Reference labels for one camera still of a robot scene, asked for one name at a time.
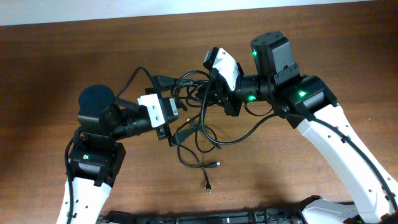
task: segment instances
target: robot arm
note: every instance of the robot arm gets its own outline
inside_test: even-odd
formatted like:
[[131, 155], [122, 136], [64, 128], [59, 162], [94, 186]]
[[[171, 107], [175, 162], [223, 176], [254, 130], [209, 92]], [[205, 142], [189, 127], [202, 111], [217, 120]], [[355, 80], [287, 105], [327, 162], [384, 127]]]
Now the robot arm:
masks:
[[[315, 76], [300, 75], [289, 40], [281, 32], [270, 32], [256, 37], [251, 47], [258, 75], [243, 75], [239, 64], [224, 49], [209, 51], [204, 66], [216, 84], [210, 90], [199, 92], [199, 96], [207, 96], [209, 101], [218, 100], [231, 116], [239, 115], [240, 106], [236, 105], [242, 102], [267, 101], [277, 115], [286, 118], [321, 152], [348, 189], [356, 207], [321, 199], [303, 211], [308, 223], [342, 223], [357, 214], [366, 223], [378, 223], [396, 212], [394, 192], [398, 192], [398, 183], [356, 135], [325, 83]], [[343, 137], [311, 118], [337, 128]], [[347, 141], [356, 145], [359, 152]]]
[[168, 124], [178, 118], [174, 100], [149, 94], [138, 98], [138, 103], [115, 97], [103, 85], [88, 87], [81, 93], [78, 115], [81, 127], [73, 138], [68, 161], [73, 201], [67, 180], [57, 224], [96, 222], [126, 154], [116, 140], [154, 129], [159, 139], [171, 137]]
[[[349, 136], [376, 166], [389, 188], [393, 192], [398, 192], [398, 183], [378, 163], [356, 135], [340, 105], [328, 105], [314, 112], [314, 116], [334, 127], [338, 127], [344, 135]], [[331, 209], [331, 205], [326, 202], [314, 202], [302, 212], [308, 223], [320, 223], [320, 218], [326, 220], [326, 217], [330, 217], [330, 220], [334, 221], [331, 223], [342, 223], [346, 218], [353, 218], [356, 215], [356, 209], [358, 209], [357, 214], [366, 223], [381, 222], [382, 217], [386, 214], [394, 213], [392, 203], [374, 172], [344, 139], [324, 125], [307, 119], [297, 126], [297, 130], [320, 151], [340, 178], [356, 205], [355, 211], [347, 213], [344, 205], [340, 208]]]

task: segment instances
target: cable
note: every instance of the cable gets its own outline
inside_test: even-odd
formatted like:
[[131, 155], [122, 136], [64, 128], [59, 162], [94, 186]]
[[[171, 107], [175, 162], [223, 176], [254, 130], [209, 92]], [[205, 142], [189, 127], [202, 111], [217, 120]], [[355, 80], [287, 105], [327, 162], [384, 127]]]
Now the cable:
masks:
[[394, 211], [398, 213], [398, 206], [397, 202], [395, 199], [395, 195], [393, 192], [391, 192], [391, 189], [388, 187], [387, 182], [384, 180], [382, 177], [381, 173], [377, 169], [377, 167], [373, 164], [373, 162], [369, 159], [369, 157], [357, 146], [355, 143], [349, 138], [348, 136], [345, 136], [341, 131], [339, 131], [337, 128], [333, 127], [331, 124], [322, 121], [318, 118], [311, 117], [311, 116], [305, 116], [301, 114], [295, 114], [295, 113], [283, 113], [282, 115], [287, 115], [291, 117], [296, 117], [296, 118], [302, 118], [302, 119], [307, 119], [309, 121], [315, 121], [317, 123], [320, 123], [326, 127], [328, 127], [330, 130], [334, 131], [336, 134], [338, 134], [340, 137], [342, 137], [368, 164], [368, 166], [371, 168], [373, 171], [374, 175], [379, 179], [381, 185], [384, 187], [384, 190], [386, 191], [389, 199], [391, 200], [392, 207], [394, 208]]
[[193, 74], [202, 74], [202, 75], [205, 75], [207, 78], [209, 78], [209, 74], [207, 74], [207, 73], [204, 72], [204, 71], [201, 71], [201, 70], [192, 70], [192, 71], [190, 71], [190, 72], [187, 72], [187, 73], [183, 74], [183, 75], [177, 80], [177, 82], [178, 82], [179, 80], [182, 80], [182, 79], [184, 79], [184, 78], [187, 78], [188, 76], [193, 75]]
[[191, 119], [187, 120], [186, 122], [184, 122], [183, 124], [181, 124], [181, 126], [179, 126], [177, 128], [177, 130], [175, 131], [175, 133], [177, 134], [183, 127], [185, 127], [185, 125], [189, 124], [189, 122], [193, 119], [197, 119], [199, 117], [200, 113], [196, 114], [194, 117], [192, 117]]
[[186, 97], [186, 99], [185, 99], [185, 103], [186, 103], [188, 106], [193, 107], [193, 108], [200, 108], [200, 107], [201, 107], [201, 105], [193, 105], [193, 104], [189, 103], [189, 100], [193, 100], [193, 101], [195, 101], [195, 102], [197, 102], [197, 103], [201, 103], [201, 101], [200, 101], [199, 99], [192, 97], [192, 94], [193, 94], [195, 91], [197, 91], [199, 88], [201, 88], [204, 84], [206, 84], [206, 83], [202, 83], [202, 84], [196, 86], [196, 87], [195, 87], [193, 90], [191, 90], [191, 91], [190, 91], [190, 87], [189, 87], [189, 86], [187, 87], [187, 97]]
[[[198, 164], [199, 164], [199, 167], [193, 167], [193, 166], [190, 166], [190, 165], [184, 163], [184, 161], [181, 159], [180, 147], [186, 149], [188, 152], [191, 152], [191, 154], [192, 154], [193, 156], [195, 156], [195, 159], [197, 160], [197, 162], [198, 162]], [[181, 144], [177, 146], [177, 154], [178, 154], [178, 159], [180, 159], [180, 162], [181, 162], [183, 165], [185, 165], [186, 167], [189, 167], [189, 168], [200, 168], [200, 169], [201, 169], [201, 171], [203, 172], [203, 175], [205, 176], [205, 179], [206, 179], [206, 191], [207, 191], [208, 194], [211, 194], [211, 185], [210, 185], [209, 178], [208, 178], [207, 173], [206, 173], [206, 171], [205, 171], [205, 167], [202, 166], [202, 164], [201, 164], [199, 158], [197, 157], [197, 155], [196, 155], [191, 149], [189, 149], [189, 148], [187, 148], [187, 147], [185, 147], [185, 146], [183, 146], [183, 145], [181, 145]]]
[[[208, 126], [206, 126], [206, 128], [209, 129], [213, 133], [214, 139], [217, 140], [216, 133], [211, 128], [209, 128]], [[207, 151], [203, 151], [202, 149], [200, 149], [199, 143], [198, 143], [198, 132], [199, 132], [199, 130], [195, 131], [195, 145], [197, 146], [198, 151], [201, 152], [201, 153], [209, 153], [209, 152], [211, 152], [216, 147], [215, 144], [213, 145], [213, 147], [211, 149], [209, 149]]]
[[73, 143], [73, 138], [69, 141], [67, 148], [65, 150], [65, 167], [67, 169], [67, 177], [68, 177], [68, 185], [69, 185], [69, 214], [67, 224], [70, 224], [72, 221], [73, 216], [73, 184], [72, 184], [72, 173], [70, 171], [68, 156], [69, 156], [69, 149]]
[[245, 140], [246, 138], [248, 138], [262, 123], [267, 121], [269, 118], [273, 118], [273, 117], [277, 116], [277, 114], [270, 114], [270, 115], [266, 116], [265, 118], [262, 118], [247, 134], [245, 134], [243, 137], [241, 137], [241, 138], [239, 138], [237, 140], [230, 141], [230, 142], [221, 142], [221, 141], [217, 141], [217, 140], [211, 138], [208, 135], [208, 133], [206, 132], [206, 129], [205, 129], [205, 108], [206, 108], [207, 94], [209, 93], [210, 86], [211, 86], [212, 83], [213, 83], [213, 81], [210, 80], [208, 85], [206, 86], [206, 90], [205, 90], [205, 94], [203, 95], [203, 101], [202, 101], [201, 110], [200, 110], [200, 125], [201, 125], [201, 128], [203, 130], [203, 134], [212, 143], [219, 144], [221, 146], [229, 146], [229, 145], [232, 145], [232, 144], [239, 143], [239, 142]]
[[[181, 154], [180, 154], [180, 147], [182, 147], [183, 149], [185, 149], [185, 150], [187, 150], [188, 152], [190, 152], [190, 153], [195, 157], [195, 159], [197, 160], [199, 166], [193, 166], [193, 165], [187, 164], [187, 163], [182, 159], [182, 157], [181, 157]], [[184, 166], [186, 166], [186, 167], [188, 167], [188, 168], [197, 168], [197, 169], [202, 169], [202, 168], [216, 168], [216, 167], [218, 167], [218, 166], [221, 164], [220, 162], [212, 162], [212, 163], [203, 165], [203, 164], [200, 162], [198, 156], [197, 156], [191, 149], [189, 149], [189, 148], [186, 147], [186, 146], [183, 146], [182, 144], [180, 144], [180, 145], [177, 146], [177, 155], [178, 155], [178, 159], [180, 160], [180, 162], [181, 162]]]
[[129, 80], [127, 81], [127, 83], [125, 84], [125, 86], [124, 86], [124, 87], [119, 91], [119, 93], [115, 96], [116, 98], [119, 98], [120, 95], [122, 95], [122, 93], [123, 93], [124, 91], [126, 91], [127, 87], [129, 87], [130, 83], [131, 83], [132, 80], [136, 77], [136, 75], [137, 75], [137, 73], [139, 72], [139, 70], [143, 70], [143, 71], [146, 73], [146, 75], [148, 76], [150, 82], [152, 83], [152, 86], [153, 86], [154, 88], [157, 88], [157, 87], [155, 86], [155, 80], [152, 78], [152, 75], [150, 75], [150, 73], [148, 72], [148, 70], [147, 70], [146, 68], [140, 66], [140, 67], [136, 68], [136, 70], [132, 73], [131, 77], [129, 78]]
[[268, 112], [266, 112], [265, 114], [262, 114], [262, 115], [259, 115], [259, 114], [255, 114], [255, 113], [253, 113], [251, 110], [249, 110], [249, 108], [248, 108], [248, 103], [244, 103], [244, 109], [249, 113], [249, 114], [251, 114], [251, 115], [253, 115], [253, 116], [265, 116], [265, 115], [267, 115], [267, 114], [269, 114], [271, 111], [272, 111], [272, 108], [268, 111]]

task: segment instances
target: wood grain surface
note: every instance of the wood grain surface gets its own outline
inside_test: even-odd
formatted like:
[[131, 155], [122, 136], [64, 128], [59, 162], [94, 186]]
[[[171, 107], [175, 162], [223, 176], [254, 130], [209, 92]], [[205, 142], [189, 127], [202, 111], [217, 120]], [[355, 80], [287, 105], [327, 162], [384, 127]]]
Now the wood grain surface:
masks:
[[[301, 72], [325, 81], [357, 134], [397, 178], [398, 9], [391, 1], [0, 27], [2, 222], [55, 223], [66, 180], [63, 153], [78, 127], [78, 97], [86, 87], [103, 83], [117, 92], [140, 65], [173, 77], [204, 69], [214, 46], [255, 73], [250, 41], [272, 30], [289, 38]], [[124, 97], [135, 101], [149, 85], [140, 74]], [[260, 113], [269, 105], [251, 108]], [[172, 130], [197, 111], [181, 111]], [[228, 117], [216, 107], [206, 114], [223, 141], [258, 120], [245, 111]], [[222, 162], [208, 169], [211, 195], [201, 171], [181, 165], [176, 148], [155, 132], [122, 143], [126, 158], [102, 213], [235, 210], [313, 194], [351, 200], [317, 150], [279, 118], [239, 144], [200, 155]], [[192, 139], [186, 145], [194, 148]]]

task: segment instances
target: white label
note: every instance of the white label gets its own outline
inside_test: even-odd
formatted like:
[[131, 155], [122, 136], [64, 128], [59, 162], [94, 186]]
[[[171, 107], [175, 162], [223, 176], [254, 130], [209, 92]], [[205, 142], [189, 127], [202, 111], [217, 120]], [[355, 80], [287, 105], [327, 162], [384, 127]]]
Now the white label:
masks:
[[170, 104], [172, 105], [173, 114], [178, 115], [178, 110], [177, 110], [177, 107], [175, 106], [175, 101], [173, 98], [170, 98]]

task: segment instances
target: white bracket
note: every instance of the white bracket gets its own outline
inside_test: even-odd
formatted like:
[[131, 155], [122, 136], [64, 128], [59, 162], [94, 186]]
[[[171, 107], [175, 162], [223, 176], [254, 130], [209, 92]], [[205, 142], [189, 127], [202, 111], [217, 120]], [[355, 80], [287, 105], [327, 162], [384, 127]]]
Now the white bracket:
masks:
[[307, 205], [302, 211], [308, 224], [342, 224], [347, 218], [358, 215], [355, 205], [341, 205], [318, 199]]
[[150, 124], [153, 128], [157, 128], [165, 123], [162, 108], [160, 107], [160, 102], [157, 94], [154, 93], [150, 95], [140, 96], [138, 98], [138, 104], [147, 107]]
[[234, 91], [236, 79], [239, 76], [238, 64], [235, 59], [224, 49], [220, 48], [214, 60], [213, 68], [218, 70], [218, 73], [225, 78], [229, 89]]

